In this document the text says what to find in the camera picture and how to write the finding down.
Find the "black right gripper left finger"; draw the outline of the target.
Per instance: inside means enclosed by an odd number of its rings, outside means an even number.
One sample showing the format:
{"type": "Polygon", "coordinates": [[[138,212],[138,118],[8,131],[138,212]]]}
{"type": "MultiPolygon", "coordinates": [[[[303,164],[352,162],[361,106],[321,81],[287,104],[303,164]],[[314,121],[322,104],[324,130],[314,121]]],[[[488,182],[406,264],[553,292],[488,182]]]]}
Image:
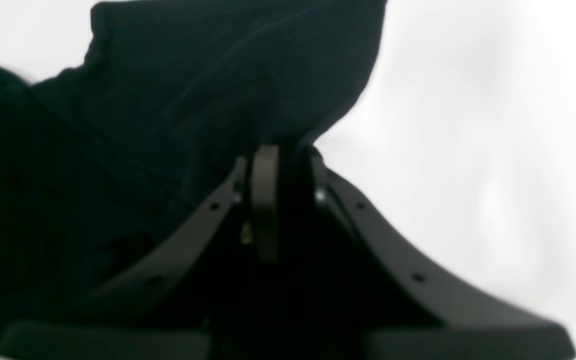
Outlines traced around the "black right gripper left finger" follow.
{"type": "Polygon", "coordinates": [[[137,325],[190,273],[231,212],[248,208],[256,258],[278,261],[280,151],[263,145],[233,171],[170,237],[124,272],[47,320],[23,320],[0,338],[14,360],[206,360],[211,338],[137,325]]]}

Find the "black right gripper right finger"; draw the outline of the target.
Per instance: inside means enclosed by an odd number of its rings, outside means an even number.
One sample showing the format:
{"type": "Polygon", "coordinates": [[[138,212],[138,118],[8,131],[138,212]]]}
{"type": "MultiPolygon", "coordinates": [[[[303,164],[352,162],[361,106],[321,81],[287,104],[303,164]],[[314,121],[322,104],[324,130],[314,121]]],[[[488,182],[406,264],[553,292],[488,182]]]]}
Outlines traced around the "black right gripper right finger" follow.
{"type": "Polygon", "coordinates": [[[424,255],[354,185],[308,150],[313,200],[352,244],[372,283],[379,324],[362,340],[366,360],[573,360],[559,323],[491,296],[424,255]]]}

